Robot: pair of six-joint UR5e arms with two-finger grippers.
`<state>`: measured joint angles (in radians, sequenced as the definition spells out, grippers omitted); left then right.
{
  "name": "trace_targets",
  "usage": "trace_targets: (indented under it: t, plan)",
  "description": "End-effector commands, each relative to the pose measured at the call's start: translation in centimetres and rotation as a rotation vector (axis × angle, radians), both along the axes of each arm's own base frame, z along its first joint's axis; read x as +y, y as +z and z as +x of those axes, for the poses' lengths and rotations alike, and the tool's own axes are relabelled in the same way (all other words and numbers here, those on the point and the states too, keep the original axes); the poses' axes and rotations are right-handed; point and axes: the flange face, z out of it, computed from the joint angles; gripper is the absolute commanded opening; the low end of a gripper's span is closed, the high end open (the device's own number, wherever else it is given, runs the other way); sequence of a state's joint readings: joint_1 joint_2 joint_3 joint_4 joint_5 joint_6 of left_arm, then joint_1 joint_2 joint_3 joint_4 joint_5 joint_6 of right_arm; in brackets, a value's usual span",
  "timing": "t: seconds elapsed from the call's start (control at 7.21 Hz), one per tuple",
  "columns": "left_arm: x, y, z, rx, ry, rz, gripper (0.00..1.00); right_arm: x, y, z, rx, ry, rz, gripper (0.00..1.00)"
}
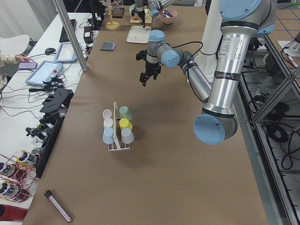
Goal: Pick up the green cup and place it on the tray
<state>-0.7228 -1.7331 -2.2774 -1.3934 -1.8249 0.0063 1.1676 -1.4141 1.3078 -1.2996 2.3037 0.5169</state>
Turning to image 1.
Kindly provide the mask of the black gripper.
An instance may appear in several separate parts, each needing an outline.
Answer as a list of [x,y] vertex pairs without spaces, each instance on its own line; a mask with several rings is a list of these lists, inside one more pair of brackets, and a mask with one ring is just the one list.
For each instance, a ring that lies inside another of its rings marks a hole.
[[138,11],[138,16],[141,19],[142,27],[145,28],[145,11]]
[[146,71],[140,74],[139,81],[142,83],[143,87],[146,86],[147,81],[153,76],[153,79],[156,81],[157,76],[161,73],[161,66],[158,63],[150,63],[146,61],[145,64]]

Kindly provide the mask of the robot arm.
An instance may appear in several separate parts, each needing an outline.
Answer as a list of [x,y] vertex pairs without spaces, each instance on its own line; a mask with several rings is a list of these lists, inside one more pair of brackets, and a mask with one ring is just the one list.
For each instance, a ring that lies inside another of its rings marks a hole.
[[233,101],[250,39],[274,30],[276,9],[275,0],[213,0],[202,38],[204,52],[198,56],[171,47],[164,32],[151,31],[147,49],[136,55],[145,61],[140,82],[156,78],[162,65],[179,66],[203,102],[194,122],[196,137],[210,145],[223,142],[238,129]]
[[151,17],[158,16],[159,12],[169,5],[179,2],[178,0],[136,0],[135,7],[137,9],[138,16],[141,19],[141,25],[145,28],[145,11],[144,6],[148,7]]

